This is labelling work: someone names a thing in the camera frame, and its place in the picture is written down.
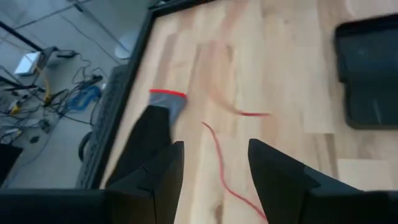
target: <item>gray sock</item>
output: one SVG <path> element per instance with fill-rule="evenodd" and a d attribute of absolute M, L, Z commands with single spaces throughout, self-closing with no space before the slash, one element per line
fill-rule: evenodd
<path fill-rule="evenodd" d="M 149 104 L 169 109 L 169 121 L 172 126 L 187 104 L 187 96 L 170 90 L 150 90 Z"/>

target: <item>floor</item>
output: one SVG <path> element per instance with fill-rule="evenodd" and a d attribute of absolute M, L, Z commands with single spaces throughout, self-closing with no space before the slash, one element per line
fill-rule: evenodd
<path fill-rule="evenodd" d="M 148 90 L 165 88 L 188 99 L 173 127 L 174 140 L 185 142 L 176 223 L 264 223 L 223 188 L 216 144 L 202 121 L 220 142 L 229 187 L 258 207 L 251 138 L 358 189 L 397 190 L 398 132 L 345 123 L 332 45 L 338 24 L 397 10 L 395 0 L 217 0 L 157 18 L 103 184 Z"/>
<path fill-rule="evenodd" d="M 110 33 L 120 38 L 124 34 L 138 32 L 147 1 L 93 0 L 82 4 Z M 106 52 L 81 35 L 65 18 L 97 41 Z M 101 67 L 107 76 L 117 64 L 127 63 L 127 60 L 115 57 L 115 40 L 91 17 L 77 11 L 67 0 L 0 0 L 0 21 L 16 28 L 41 47 L 57 46 L 60 49 L 76 50 L 84 59 L 91 60 L 90 70 Z M 0 30 L 0 37 L 5 37 L 0 41 L 0 65 L 13 72 L 22 55 L 31 48 L 7 35 L 4 30 Z M 51 92 L 73 88 L 72 76 L 85 64 L 79 56 L 70 60 L 51 59 L 44 69 Z M 0 75 L 7 77 L 3 71 L 0 71 Z M 72 117 L 88 121 L 92 109 L 93 104 L 84 113 Z M 73 188 L 81 166 L 77 154 L 78 145 L 90 130 L 87 124 L 61 119 L 50 134 L 38 129 L 25 132 L 14 143 L 23 147 L 24 151 L 11 170 L 6 187 Z M 29 139 L 33 136 L 38 136 L 39 141 L 31 144 Z"/>

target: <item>red wire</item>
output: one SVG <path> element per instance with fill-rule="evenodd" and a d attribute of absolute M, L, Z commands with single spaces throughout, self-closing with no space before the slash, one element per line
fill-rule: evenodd
<path fill-rule="evenodd" d="M 206 124 L 205 122 L 202 122 L 203 125 L 205 125 L 211 132 L 211 135 L 213 136 L 214 142 L 216 144 L 216 150 L 217 150 L 217 155 L 218 155 L 218 164 L 220 167 L 220 179 L 221 179 L 221 183 L 223 184 L 223 187 L 233 196 L 237 197 L 238 199 L 242 200 L 244 203 L 246 203 L 247 205 L 249 205 L 250 207 L 252 207 L 265 221 L 267 221 L 267 217 L 266 214 L 264 214 L 262 212 L 262 210 L 257 207 L 255 204 L 253 204 L 252 202 L 250 202 L 248 199 L 244 198 L 243 196 L 240 196 L 239 194 L 237 194 L 236 192 L 234 192 L 233 190 L 230 189 L 230 187 L 228 187 L 226 181 L 225 181 L 225 177 L 224 177 L 224 159 L 223 159 L 223 153 L 221 152 L 221 147 L 220 147 L 220 143 L 218 142 L 218 139 L 216 137 L 216 133 L 214 132 L 213 128 L 211 128 L 208 124 Z"/>

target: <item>wooden tabletop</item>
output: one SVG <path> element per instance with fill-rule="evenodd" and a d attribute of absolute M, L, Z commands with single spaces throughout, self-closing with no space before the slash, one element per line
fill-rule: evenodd
<path fill-rule="evenodd" d="M 259 207 L 250 138 L 353 187 L 398 189 L 398 132 L 346 125 L 332 46 L 338 24 L 395 11 L 396 0 L 217 0 L 158 18 L 103 183 L 149 89 L 165 88 L 188 96 L 173 135 L 185 142 L 176 223 L 264 223 L 223 188 L 215 142 L 202 121 L 220 141 L 229 187 Z"/>

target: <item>metal frame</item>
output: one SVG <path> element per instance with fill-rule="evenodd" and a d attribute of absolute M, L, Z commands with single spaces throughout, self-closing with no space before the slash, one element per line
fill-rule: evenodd
<path fill-rule="evenodd" d="M 141 26 L 141 30 L 137 38 L 136 46 L 132 51 L 130 61 L 127 65 L 126 72 L 128 79 L 123 83 L 121 90 L 118 90 L 122 92 L 122 97 L 119 99 L 118 106 L 111 112 L 113 114 L 107 114 L 107 117 L 114 116 L 114 119 L 106 120 L 107 123 L 110 123 L 106 125 L 107 127 L 110 127 L 109 131 L 107 131 L 105 136 L 98 139 L 98 142 L 90 143 L 94 145 L 94 149 L 92 149 L 91 153 L 100 152 L 101 155 L 99 158 L 90 158 L 89 161 L 86 162 L 87 164 L 83 163 L 83 165 L 88 166 L 88 169 L 82 166 L 77 183 L 78 188 L 98 189 L 100 187 L 103 174 L 112 151 L 113 143 L 116 138 L 124 110 L 126 109 L 129 94 L 134 81 L 136 80 L 141 59 L 147 47 L 155 20 L 160 16 L 165 16 L 167 14 L 189 9 L 212 1 L 215 0 L 174 0 L 159 6 L 156 4 L 149 6 L 146 18 Z"/>

